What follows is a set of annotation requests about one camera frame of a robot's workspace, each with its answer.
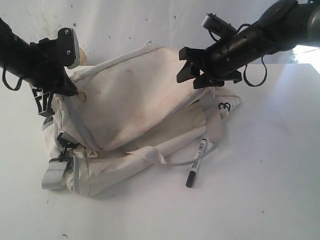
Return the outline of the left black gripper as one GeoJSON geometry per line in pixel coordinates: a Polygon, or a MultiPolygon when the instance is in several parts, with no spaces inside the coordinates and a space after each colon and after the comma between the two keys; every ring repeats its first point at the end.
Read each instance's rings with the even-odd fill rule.
{"type": "Polygon", "coordinates": [[[32,87],[38,115],[54,115],[52,101],[55,94],[71,97],[78,89],[65,71],[68,65],[68,39],[41,39],[38,43],[26,43],[19,37],[14,38],[14,75],[18,91],[25,80],[32,87]]]}

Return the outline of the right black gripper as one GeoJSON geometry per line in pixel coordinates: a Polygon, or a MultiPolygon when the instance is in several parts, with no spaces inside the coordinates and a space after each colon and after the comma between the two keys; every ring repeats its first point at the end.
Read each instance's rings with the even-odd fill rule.
{"type": "Polygon", "coordinates": [[[176,75],[177,83],[194,79],[194,89],[223,87],[225,81],[249,84],[246,72],[238,69],[270,52],[267,36],[258,27],[238,28],[236,35],[227,39],[209,34],[216,43],[205,50],[186,46],[179,50],[179,60],[186,62],[176,75]]]}

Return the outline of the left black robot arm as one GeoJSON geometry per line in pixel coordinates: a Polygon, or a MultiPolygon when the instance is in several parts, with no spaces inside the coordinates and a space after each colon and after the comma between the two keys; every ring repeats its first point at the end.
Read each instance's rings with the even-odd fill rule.
{"type": "Polygon", "coordinates": [[[0,22],[0,78],[11,91],[18,91],[23,81],[28,82],[40,116],[54,114],[55,94],[77,95],[77,87],[66,69],[74,69],[79,64],[80,48],[74,29],[61,28],[56,39],[27,43],[14,34],[7,23],[0,22]]]}

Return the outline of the right silver black robot arm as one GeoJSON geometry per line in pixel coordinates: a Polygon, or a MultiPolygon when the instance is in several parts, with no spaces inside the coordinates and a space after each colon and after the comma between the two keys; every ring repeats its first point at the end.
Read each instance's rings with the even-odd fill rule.
{"type": "Polygon", "coordinates": [[[235,84],[244,81],[254,87],[239,68],[247,68],[257,59],[292,50],[297,45],[320,45],[320,2],[279,0],[256,22],[244,23],[239,28],[208,13],[202,27],[212,38],[219,38],[206,49],[180,49],[179,60],[185,64],[176,75],[176,81],[193,80],[194,89],[222,87],[226,81],[235,84]]]}

